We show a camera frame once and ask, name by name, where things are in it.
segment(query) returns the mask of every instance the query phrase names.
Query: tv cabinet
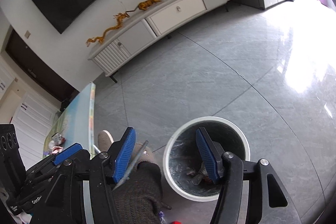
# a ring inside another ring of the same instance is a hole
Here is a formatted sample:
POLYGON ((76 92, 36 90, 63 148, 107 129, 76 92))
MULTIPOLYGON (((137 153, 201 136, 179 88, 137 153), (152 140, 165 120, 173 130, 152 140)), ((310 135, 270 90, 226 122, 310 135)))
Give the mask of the tv cabinet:
POLYGON ((163 0, 131 15, 121 29, 109 32, 104 44, 92 48, 88 60, 113 74, 137 54, 187 22, 229 0, 163 0))

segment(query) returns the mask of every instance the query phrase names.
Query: doorway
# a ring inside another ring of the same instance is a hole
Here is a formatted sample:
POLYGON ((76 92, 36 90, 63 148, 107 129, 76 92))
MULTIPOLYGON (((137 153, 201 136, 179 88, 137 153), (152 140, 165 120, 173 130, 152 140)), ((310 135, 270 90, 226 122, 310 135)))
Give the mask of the doorway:
POLYGON ((75 88, 44 63, 15 30, 9 37, 6 52, 26 74, 57 100, 63 102, 71 98, 75 88))

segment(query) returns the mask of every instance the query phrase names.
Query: door handle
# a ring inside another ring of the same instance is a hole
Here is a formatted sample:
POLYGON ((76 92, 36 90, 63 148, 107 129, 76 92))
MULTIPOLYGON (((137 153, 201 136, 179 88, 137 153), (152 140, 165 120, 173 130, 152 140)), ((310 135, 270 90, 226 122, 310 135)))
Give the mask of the door handle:
POLYGON ((36 78, 36 74, 33 73, 33 70, 32 69, 28 69, 28 72, 30 73, 30 75, 34 78, 36 78))

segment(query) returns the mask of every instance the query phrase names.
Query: gray tile floor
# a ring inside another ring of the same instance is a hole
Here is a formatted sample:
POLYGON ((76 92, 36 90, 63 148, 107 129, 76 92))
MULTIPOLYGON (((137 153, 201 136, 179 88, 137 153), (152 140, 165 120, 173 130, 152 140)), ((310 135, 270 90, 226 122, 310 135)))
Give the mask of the gray tile floor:
MULTIPOLYGON (((181 125, 228 119, 246 135, 251 160, 271 162, 302 222, 312 223, 336 189, 335 23, 315 0, 213 10, 131 60, 117 84, 96 79, 95 132, 119 139, 134 127, 162 167, 181 125)), ((169 221, 210 222, 216 202, 192 202, 163 186, 169 221)))

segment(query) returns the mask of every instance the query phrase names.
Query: table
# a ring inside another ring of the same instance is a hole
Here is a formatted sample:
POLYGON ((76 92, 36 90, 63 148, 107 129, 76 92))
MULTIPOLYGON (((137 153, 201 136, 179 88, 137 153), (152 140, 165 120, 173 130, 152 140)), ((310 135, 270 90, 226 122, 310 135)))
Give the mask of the table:
POLYGON ((52 136, 61 133, 67 140, 63 145, 66 149, 74 143, 82 145, 88 150, 91 158, 95 156, 93 115, 95 110, 95 89, 94 83, 89 83, 76 97, 52 126, 44 141, 43 158, 48 154, 48 144, 52 136))

